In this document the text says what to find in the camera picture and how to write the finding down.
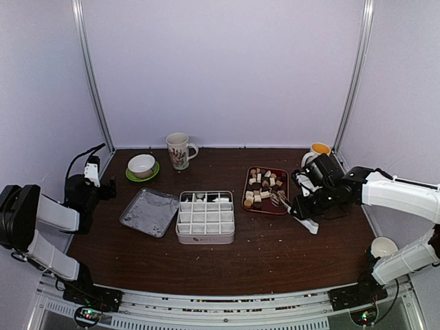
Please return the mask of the white handled tongs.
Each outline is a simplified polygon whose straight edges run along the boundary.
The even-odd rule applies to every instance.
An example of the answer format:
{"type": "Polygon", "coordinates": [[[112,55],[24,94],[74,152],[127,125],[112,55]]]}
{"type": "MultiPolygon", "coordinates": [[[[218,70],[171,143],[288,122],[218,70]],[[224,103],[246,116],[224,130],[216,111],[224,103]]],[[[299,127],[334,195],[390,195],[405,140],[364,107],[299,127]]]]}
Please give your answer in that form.
{"type": "Polygon", "coordinates": [[[292,205],[289,203],[286,196],[281,194],[280,191],[273,192],[270,196],[270,201],[275,206],[283,205],[288,214],[290,214],[295,220],[297,220],[300,224],[302,224],[311,234],[317,234],[319,229],[319,224],[313,221],[312,219],[300,219],[298,217],[297,212],[292,208],[292,205]]]}

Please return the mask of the bunny tin lid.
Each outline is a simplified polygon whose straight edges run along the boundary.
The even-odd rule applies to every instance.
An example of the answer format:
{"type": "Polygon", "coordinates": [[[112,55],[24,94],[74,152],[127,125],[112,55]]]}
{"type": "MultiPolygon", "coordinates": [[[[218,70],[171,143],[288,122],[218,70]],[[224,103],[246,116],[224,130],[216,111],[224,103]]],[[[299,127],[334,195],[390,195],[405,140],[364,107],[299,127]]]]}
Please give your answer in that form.
{"type": "Polygon", "coordinates": [[[155,238],[165,235],[179,209],[179,198],[141,189],[120,215],[120,223],[155,238]]]}

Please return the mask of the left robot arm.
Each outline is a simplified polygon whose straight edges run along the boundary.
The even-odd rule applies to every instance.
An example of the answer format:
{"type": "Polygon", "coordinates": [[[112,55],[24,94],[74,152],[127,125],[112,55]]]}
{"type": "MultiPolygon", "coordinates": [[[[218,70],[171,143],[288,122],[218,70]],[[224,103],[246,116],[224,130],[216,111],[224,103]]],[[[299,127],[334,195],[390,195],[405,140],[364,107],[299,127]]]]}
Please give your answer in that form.
{"type": "Polygon", "coordinates": [[[100,158],[90,155],[84,171],[65,179],[63,202],[44,195],[35,184],[7,185],[1,192],[1,246],[20,261],[53,273],[84,305],[104,299],[89,268],[61,252],[37,229],[38,223],[68,234],[88,234],[100,201],[116,197],[116,181],[100,182],[100,158]]]}

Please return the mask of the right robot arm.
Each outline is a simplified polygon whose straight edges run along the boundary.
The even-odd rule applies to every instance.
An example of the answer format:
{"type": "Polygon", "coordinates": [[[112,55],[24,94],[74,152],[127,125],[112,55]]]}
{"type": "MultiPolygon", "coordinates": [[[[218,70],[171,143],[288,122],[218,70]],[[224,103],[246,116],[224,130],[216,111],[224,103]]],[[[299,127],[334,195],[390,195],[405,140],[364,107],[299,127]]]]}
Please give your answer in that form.
{"type": "Polygon", "coordinates": [[[355,166],[347,173],[322,154],[291,173],[302,189],[287,211],[301,223],[344,205],[381,206],[412,214],[433,223],[432,229],[416,241],[386,256],[360,275],[352,296],[367,303],[379,286],[400,276],[439,264],[439,187],[389,175],[380,168],[355,166]]]}

